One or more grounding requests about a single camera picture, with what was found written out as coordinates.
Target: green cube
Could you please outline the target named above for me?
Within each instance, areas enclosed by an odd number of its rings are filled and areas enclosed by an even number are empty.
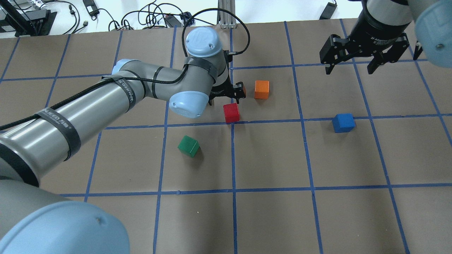
[[[185,135],[177,148],[179,148],[183,154],[193,158],[198,151],[199,144],[196,139]]]

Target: cube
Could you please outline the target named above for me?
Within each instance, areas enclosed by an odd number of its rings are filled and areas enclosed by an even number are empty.
[[[191,138],[187,135],[185,135],[182,138],[182,141],[180,142],[180,144],[178,145],[179,150],[183,153],[186,154],[190,157],[194,157],[196,152],[199,149],[199,144],[198,141],[194,138]]]
[[[353,119],[353,115],[350,113],[337,114],[333,118],[333,127],[334,132],[336,133],[350,132],[353,128],[355,128],[355,126],[355,120]]]
[[[270,93],[270,81],[256,80],[256,85],[254,86],[254,98],[268,99],[269,93]]]
[[[226,104],[223,106],[226,123],[237,122],[240,120],[239,106],[237,103]]]

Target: orange cube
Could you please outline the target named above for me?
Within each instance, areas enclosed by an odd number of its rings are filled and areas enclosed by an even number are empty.
[[[268,99],[269,93],[270,93],[270,81],[256,80],[256,85],[254,86],[254,98]]]

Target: red cube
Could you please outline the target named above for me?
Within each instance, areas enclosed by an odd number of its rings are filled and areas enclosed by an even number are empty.
[[[240,120],[239,107],[237,103],[226,104],[223,106],[226,123],[237,122]]]

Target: light blue cap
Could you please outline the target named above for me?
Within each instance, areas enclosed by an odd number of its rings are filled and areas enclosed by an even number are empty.
[[[17,223],[0,240],[2,254],[128,254],[122,223],[84,202],[45,206]]]
[[[416,36],[430,62],[452,67],[452,1],[440,0],[416,20]]]
[[[121,59],[116,62],[115,66],[113,66],[112,74],[117,73],[125,64],[131,61],[139,61],[135,59]]]
[[[195,57],[210,57],[218,54],[222,49],[217,32],[210,27],[193,29],[185,40],[187,51]]]
[[[171,96],[169,108],[187,118],[198,118],[204,112],[209,96],[198,91],[184,91]]]

